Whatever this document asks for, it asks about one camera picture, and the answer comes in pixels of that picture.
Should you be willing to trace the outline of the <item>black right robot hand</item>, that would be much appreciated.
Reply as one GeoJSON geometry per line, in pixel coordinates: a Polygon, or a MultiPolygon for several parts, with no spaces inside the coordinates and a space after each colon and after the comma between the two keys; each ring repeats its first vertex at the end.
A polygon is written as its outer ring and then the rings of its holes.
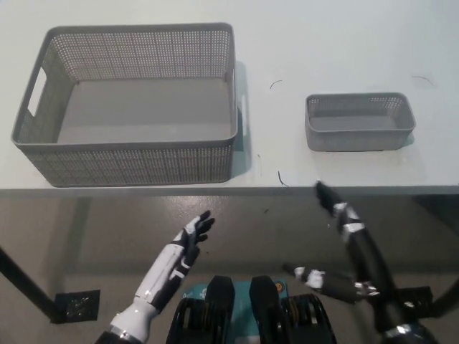
{"type": "Polygon", "coordinates": [[[351,279],[319,269],[285,263],[284,271],[322,295],[347,303],[366,300],[374,312],[377,332],[387,342],[400,341],[414,330],[389,268],[370,231],[354,208],[330,186],[315,185],[319,204],[336,220],[336,228],[354,268],[351,279]]]}

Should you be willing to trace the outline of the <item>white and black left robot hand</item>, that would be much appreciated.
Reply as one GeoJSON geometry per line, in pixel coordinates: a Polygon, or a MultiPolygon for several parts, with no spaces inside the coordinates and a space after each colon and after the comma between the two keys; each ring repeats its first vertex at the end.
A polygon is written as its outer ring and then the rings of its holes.
{"type": "Polygon", "coordinates": [[[146,343],[151,323],[180,288],[200,254],[199,243],[207,240],[214,218],[211,211],[193,218],[157,256],[133,301],[110,322],[99,343],[146,343]]]}

